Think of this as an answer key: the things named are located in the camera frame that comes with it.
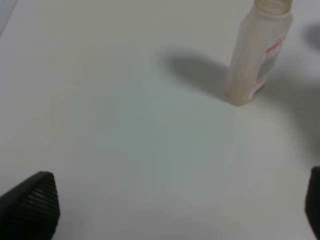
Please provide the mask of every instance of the bottle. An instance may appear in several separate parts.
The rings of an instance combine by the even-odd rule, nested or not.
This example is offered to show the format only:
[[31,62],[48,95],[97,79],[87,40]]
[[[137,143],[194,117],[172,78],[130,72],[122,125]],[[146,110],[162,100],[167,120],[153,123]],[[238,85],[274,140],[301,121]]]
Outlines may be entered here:
[[241,23],[225,86],[234,105],[264,88],[293,21],[291,6],[292,0],[255,0]]

